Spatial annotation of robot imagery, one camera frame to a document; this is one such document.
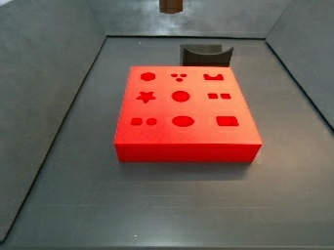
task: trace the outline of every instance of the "circle hole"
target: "circle hole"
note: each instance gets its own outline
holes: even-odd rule
[[[173,99],[177,102],[186,102],[190,99],[191,95],[186,91],[175,91],[173,93]]]
[[[155,118],[149,118],[147,120],[146,120],[146,124],[147,125],[155,125],[157,124],[157,119]]]
[[[173,123],[174,123],[174,125],[177,125],[179,127],[190,127],[194,125],[195,121],[189,116],[177,116],[173,119]]]

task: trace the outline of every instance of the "gray enclosure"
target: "gray enclosure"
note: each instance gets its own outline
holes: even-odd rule
[[[158,0],[87,0],[107,35],[265,38],[291,0],[186,0],[159,13]]]
[[[333,126],[334,1],[185,3],[175,15],[158,0],[0,7],[0,241],[44,165],[2,249],[334,247],[334,137],[318,113]],[[186,37],[110,37],[94,63],[106,35]],[[179,64],[182,44],[235,47],[265,143],[250,166],[116,160],[128,69]]]
[[[293,1],[266,40],[334,128],[334,1]]]
[[[104,34],[84,0],[0,8],[0,240],[28,193]]]

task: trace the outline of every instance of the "red shape sorter box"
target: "red shape sorter box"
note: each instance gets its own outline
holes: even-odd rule
[[[134,66],[114,144],[120,161],[253,162],[262,140],[233,69]]]

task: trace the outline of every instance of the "gray wall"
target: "gray wall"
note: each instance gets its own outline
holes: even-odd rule
[[[0,241],[103,41],[84,0],[0,7]]]
[[[87,0],[107,35],[265,38],[291,0],[185,0],[159,13],[158,0]]]
[[[334,1],[294,0],[266,40],[334,128]]]

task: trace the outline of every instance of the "small square hole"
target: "small square hole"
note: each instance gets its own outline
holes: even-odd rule
[[[221,94],[222,99],[231,99],[231,95],[227,93]]]
[[[131,125],[139,126],[142,124],[142,118],[132,118]]]
[[[207,96],[210,99],[218,99],[218,95],[215,93],[209,93]]]

